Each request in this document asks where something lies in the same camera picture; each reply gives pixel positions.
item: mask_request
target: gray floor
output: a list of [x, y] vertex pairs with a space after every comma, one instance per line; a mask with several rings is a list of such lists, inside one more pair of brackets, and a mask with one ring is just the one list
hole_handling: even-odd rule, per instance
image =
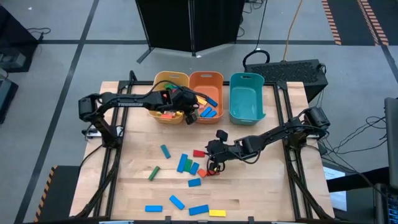
[[[0, 0], [22, 25], [50, 27], [45, 39], [79, 39], [92, 0]], [[285, 40], [297, 1], [270, 0], [263, 25], [264, 40]], [[244, 14], [241, 39], [257, 39], [262, 10]], [[134, 1], [99, 0], [87, 39], [142, 40], [142, 30]], [[320, 1], [304, 0], [292, 31], [292, 40], [333, 40]], [[102, 81], [123, 80], [134, 70], [139, 80], [153, 80], [163, 70], [190, 74], [197, 70], [221, 72], [227, 80], [242, 72], [243, 57], [254, 45], [223, 45], [188, 53], [155, 49], [141, 64], [136, 60], [147, 50], [145, 45], [85, 45], [67, 99], [63, 106], [49, 152], [34, 191], [25, 221], [32, 221], [45, 180], [54, 165], [78, 165], [86, 142], [80, 131], [87, 127], [77, 115], [77, 101], [97, 92]], [[271, 54], [271, 62], [282, 60], [284, 45], [260, 45]], [[30, 71], [10, 74], [19, 86], [6, 122], [0, 126], [0, 218], [13, 222], [35, 166], [52, 119], [76, 45], [40, 45]], [[398, 60], [398, 47], [389, 47]], [[365, 123], [368, 116], [383, 116], [385, 97], [398, 96], [398, 84], [380, 47], [342, 47], [337, 45], [291, 45], [287, 60], [318, 58], [327, 65], [329, 85], [322, 106], [332, 125], [330, 142], [337, 146], [347, 134]], [[248, 63], [263, 62], [261, 56]], [[384, 133], [369, 129], [341, 151], [375, 146]], [[386, 146], [343, 156], [357, 170], [387, 165]]]

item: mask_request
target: blue block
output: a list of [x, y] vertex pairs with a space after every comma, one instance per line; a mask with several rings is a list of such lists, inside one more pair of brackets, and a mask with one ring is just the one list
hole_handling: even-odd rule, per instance
[[214, 100], [212, 100], [210, 97], [206, 99], [207, 103], [209, 103], [211, 106], [217, 107], [218, 103]]
[[195, 187], [195, 186], [200, 186], [200, 185], [201, 185], [200, 178], [188, 180], [189, 187]]
[[201, 116], [202, 118], [204, 118], [210, 111], [211, 111], [211, 107], [208, 106], [208, 107], [200, 114], [200, 116]]
[[146, 205], [145, 212], [162, 212], [163, 206], [161, 205]]
[[212, 112], [208, 113], [208, 114], [206, 115], [206, 117], [207, 117], [207, 118], [212, 118], [212, 117], [216, 116], [216, 114], [217, 114], [216, 111], [212, 111]]
[[170, 201], [173, 202], [173, 204], [177, 206], [177, 208], [179, 208], [180, 210], [185, 207], [185, 205], [174, 195], [170, 197]]
[[201, 205], [189, 209], [189, 215], [198, 215], [205, 212], [209, 212], [209, 205]]
[[185, 165], [185, 162], [187, 161], [187, 159], [188, 159], [188, 155], [186, 155], [186, 154], [181, 155], [180, 163], [178, 164], [178, 167], [177, 167], [177, 172], [184, 171], [184, 165]]
[[169, 150], [167, 149], [166, 145], [161, 145], [160, 147], [162, 148], [162, 151], [163, 151], [166, 159], [170, 158], [171, 156], [170, 156]]
[[191, 166], [191, 170], [189, 171], [190, 174], [195, 175], [198, 172], [199, 164], [194, 162]]

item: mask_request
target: black metal frame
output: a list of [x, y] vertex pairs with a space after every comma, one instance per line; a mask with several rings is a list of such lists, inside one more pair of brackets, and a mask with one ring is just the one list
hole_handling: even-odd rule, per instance
[[[119, 86], [118, 86], [118, 93], [121, 93], [124, 88], [127, 86], [127, 93], [131, 93], [132, 90], [132, 86], [133, 85], [153, 85], [153, 81], [137, 81], [134, 80], [133, 82], [129, 82], [129, 81], [120, 81], [119, 82]], [[223, 85], [229, 85], [229, 82], [224, 82]], [[283, 117], [283, 112], [282, 112], [282, 105], [280, 103], [280, 96], [279, 96], [279, 85], [277, 85], [276, 83], [265, 83], [264, 86], [272, 86], [274, 89], [274, 94], [275, 94], [275, 102], [276, 102], [276, 107], [277, 107], [277, 114], [278, 114], [278, 119], [279, 119], [279, 124], [283, 125], [284, 123], [284, 117]], [[287, 110], [287, 116], [288, 119], [293, 117], [292, 114], [292, 108], [290, 105], [290, 99], [289, 99], [289, 93], [287, 91], [287, 88], [281, 88], [284, 94], [284, 100], [285, 100], [285, 105], [286, 105], [286, 110]], [[124, 108], [123, 111], [123, 116], [122, 116], [122, 122], [121, 125], [125, 126], [126, 125], [126, 121], [127, 121], [127, 112], [128, 112], [128, 108]], [[119, 109], [115, 108], [114, 112], [113, 112], [113, 117], [112, 117], [112, 125], [116, 125], [116, 120], [118, 117], [118, 113], [119, 113]], [[115, 149], [116, 150], [116, 154], [120, 155], [121, 154], [121, 148], [123, 145], [123, 139], [124, 136], [121, 140], [121, 146], [119, 149]], [[292, 167], [292, 161], [290, 159], [290, 147], [289, 147], [289, 143], [287, 142], [286, 139], [282, 140], [283, 142], [283, 147], [284, 147], [284, 156], [285, 156], [285, 163], [286, 163], [286, 168], [287, 168], [287, 172], [289, 173], [290, 168]], [[298, 174], [299, 174], [299, 185], [301, 185], [301, 187], [304, 186], [304, 188], [307, 188], [306, 185], [306, 181], [305, 181], [305, 175], [304, 175], [304, 170], [303, 170], [303, 164], [302, 164], [302, 160], [301, 160], [301, 152], [298, 150], [295, 150], [295, 161], [297, 162], [297, 170], [298, 170]], [[105, 154], [105, 158], [104, 158], [104, 164], [103, 164], [103, 170], [101, 171], [101, 180], [100, 180], [100, 184], [103, 183], [106, 174], [108, 172], [108, 166], [109, 166], [109, 158], [110, 158], [110, 154], [111, 154], [111, 149], [106, 149], [106, 154]], [[114, 162], [119, 163], [120, 161], [120, 156], [115, 156], [115, 160]], [[114, 200], [114, 194], [115, 194], [115, 190], [116, 190], [116, 181], [118, 178], [118, 171], [116, 171], [115, 176], [113, 178], [113, 180], [111, 181], [111, 185], [109, 188], [109, 197], [108, 197], [108, 201], [106, 204], [106, 213], [105, 216], [108, 217], [109, 219], [111, 218], [111, 212], [112, 212], [112, 207], [113, 207], [113, 200]], [[305, 222], [305, 223], [349, 223], [349, 222], [341, 222], [341, 221], [336, 221], [336, 220], [318, 220], [318, 219], [313, 219], [312, 216], [312, 209], [310, 206], [310, 203], [307, 201], [307, 199], [305, 197], [303, 197], [303, 201], [304, 201], [304, 205], [305, 205], [305, 213], [306, 213], [306, 218], [302, 218], [300, 215], [300, 207], [299, 207], [299, 202], [298, 202], [298, 198], [297, 198], [297, 192], [296, 192], [296, 182], [297, 178], [296, 177], [291, 177], [289, 175], [289, 186], [290, 186], [290, 194], [292, 197], [292, 206], [293, 206], [293, 210], [294, 210], [294, 217], [295, 217], [295, 221], [296, 222]], [[98, 201], [98, 203], [96, 204], [95, 207], [95, 212], [93, 214], [94, 217], [98, 217], [99, 216], [99, 210], [101, 208], [101, 200]], [[187, 223], [187, 221], [171, 221], [171, 217], [166, 216], [165, 217], [165, 221], [153, 221], [153, 220], [135, 220], [134, 223]], [[274, 222], [255, 222], [254, 221], [254, 217], [248, 217], [248, 222], [249, 224], [252, 223], [274, 223]], [[233, 223], [233, 224], [238, 224], [238, 223], [248, 223], [248, 222], [214, 222], [214, 221], [206, 221], [206, 223]]]

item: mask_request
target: yellow bin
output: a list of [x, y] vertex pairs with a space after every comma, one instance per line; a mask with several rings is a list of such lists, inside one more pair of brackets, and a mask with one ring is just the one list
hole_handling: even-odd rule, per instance
[[[189, 76], [182, 72], [167, 72], [167, 71], [159, 72], [155, 77], [154, 85], [162, 80], [171, 81], [179, 86], [186, 86], [186, 87], [189, 86]], [[159, 85], [157, 85], [154, 88], [154, 90], [164, 90], [165, 89], [164, 85], [166, 85], [166, 84], [169, 84], [169, 83], [167, 83], [167, 82], [160, 83]], [[178, 124], [184, 119], [184, 114], [175, 115], [174, 118], [170, 118], [170, 119], [161, 118], [159, 115], [157, 115], [156, 111], [150, 111], [149, 114], [152, 117], [154, 117], [158, 122], [164, 123], [164, 124]]]

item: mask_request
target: orange bin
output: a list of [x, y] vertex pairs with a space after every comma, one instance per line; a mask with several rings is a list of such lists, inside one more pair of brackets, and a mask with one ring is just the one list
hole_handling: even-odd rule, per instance
[[[189, 78], [189, 88], [193, 91], [208, 95], [211, 99], [218, 103], [217, 107], [207, 103], [204, 108], [198, 109], [197, 123], [214, 124], [217, 123], [223, 115], [223, 82], [224, 77], [218, 72], [194, 72]], [[200, 114], [207, 108], [217, 112], [212, 118], [202, 118]]]
[[[188, 87], [189, 85], [189, 77], [187, 74], [182, 72], [159, 72], [154, 80], [154, 85], [162, 80], [168, 80], [176, 85]], [[154, 90], [164, 90], [164, 85], [169, 84], [167, 82], [160, 83], [157, 85]], [[154, 117], [158, 122], [164, 124], [178, 124], [184, 119], [184, 114], [175, 115], [174, 118], [161, 118], [156, 111], [149, 111], [149, 114]]]

